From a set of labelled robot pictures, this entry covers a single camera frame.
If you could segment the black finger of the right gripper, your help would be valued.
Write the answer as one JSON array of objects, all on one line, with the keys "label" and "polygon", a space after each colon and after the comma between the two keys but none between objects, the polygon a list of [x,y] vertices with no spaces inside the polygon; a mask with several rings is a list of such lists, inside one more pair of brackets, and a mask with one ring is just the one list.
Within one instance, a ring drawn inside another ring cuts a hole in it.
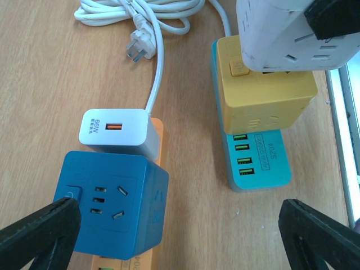
[{"label": "black finger of the right gripper", "polygon": [[317,0],[304,11],[318,40],[359,32],[359,0]]}]

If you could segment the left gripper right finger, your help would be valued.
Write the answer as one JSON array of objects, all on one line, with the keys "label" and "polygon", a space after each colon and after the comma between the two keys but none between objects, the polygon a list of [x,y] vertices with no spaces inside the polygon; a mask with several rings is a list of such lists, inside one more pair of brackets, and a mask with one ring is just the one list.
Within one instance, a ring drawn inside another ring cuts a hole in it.
[{"label": "left gripper right finger", "polygon": [[300,200],[283,201],[278,227],[291,269],[359,269],[359,233]]}]

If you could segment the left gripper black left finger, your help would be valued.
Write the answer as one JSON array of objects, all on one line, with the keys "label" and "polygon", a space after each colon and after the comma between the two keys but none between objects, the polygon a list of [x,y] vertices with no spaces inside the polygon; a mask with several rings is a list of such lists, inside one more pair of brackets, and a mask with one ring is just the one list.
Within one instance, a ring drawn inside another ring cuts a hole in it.
[{"label": "left gripper black left finger", "polygon": [[1,229],[1,269],[67,269],[80,224],[78,202],[63,197]]}]

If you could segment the white cube socket adapter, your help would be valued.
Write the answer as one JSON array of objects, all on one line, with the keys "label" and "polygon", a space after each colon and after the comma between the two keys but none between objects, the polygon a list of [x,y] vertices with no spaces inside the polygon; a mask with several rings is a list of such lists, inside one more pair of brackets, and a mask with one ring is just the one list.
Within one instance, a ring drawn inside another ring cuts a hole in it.
[{"label": "white cube socket adapter", "polygon": [[237,1],[244,64],[253,71],[340,68],[359,51],[359,34],[316,38],[304,11],[310,1]]}]

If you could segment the blue cube socket adapter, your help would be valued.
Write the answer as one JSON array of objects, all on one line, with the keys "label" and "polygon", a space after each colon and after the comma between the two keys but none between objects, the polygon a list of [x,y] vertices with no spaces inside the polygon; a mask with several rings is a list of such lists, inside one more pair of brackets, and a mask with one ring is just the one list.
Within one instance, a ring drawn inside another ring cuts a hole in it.
[{"label": "blue cube socket adapter", "polygon": [[169,174],[141,155],[70,151],[54,199],[75,199],[74,251],[128,260],[161,243]]}]

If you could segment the teal power strip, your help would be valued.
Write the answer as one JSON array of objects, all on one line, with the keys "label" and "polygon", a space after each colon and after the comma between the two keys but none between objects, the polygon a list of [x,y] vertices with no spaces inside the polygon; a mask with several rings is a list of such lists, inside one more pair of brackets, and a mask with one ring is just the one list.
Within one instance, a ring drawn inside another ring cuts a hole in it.
[{"label": "teal power strip", "polygon": [[210,66],[229,186],[237,193],[285,186],[292,174],[280,130],[230,135],[223,129],[217,43],[211,45]]}]

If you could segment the yellow plug adapter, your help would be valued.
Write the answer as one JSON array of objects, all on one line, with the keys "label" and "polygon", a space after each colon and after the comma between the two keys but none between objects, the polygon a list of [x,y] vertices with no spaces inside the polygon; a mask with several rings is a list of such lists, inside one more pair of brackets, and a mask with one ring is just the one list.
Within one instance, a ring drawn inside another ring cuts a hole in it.
[{"label": "yellow plug adapter", "polygon": [[318,93],[311,71],[250,70],[242,59],[237,35],[217,40],[215,56],[227,134],[289,128]]}]

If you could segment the grey white plug adapter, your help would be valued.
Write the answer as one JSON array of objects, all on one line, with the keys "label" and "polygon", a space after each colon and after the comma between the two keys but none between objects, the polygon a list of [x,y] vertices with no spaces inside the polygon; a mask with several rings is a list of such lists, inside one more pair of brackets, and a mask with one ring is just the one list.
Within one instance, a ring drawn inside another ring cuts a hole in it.
[{"label": "grey white plug adapter", "polygon": [[89,109],[78,138],[97,152],[159,157],[160,137],[144,109]]}]

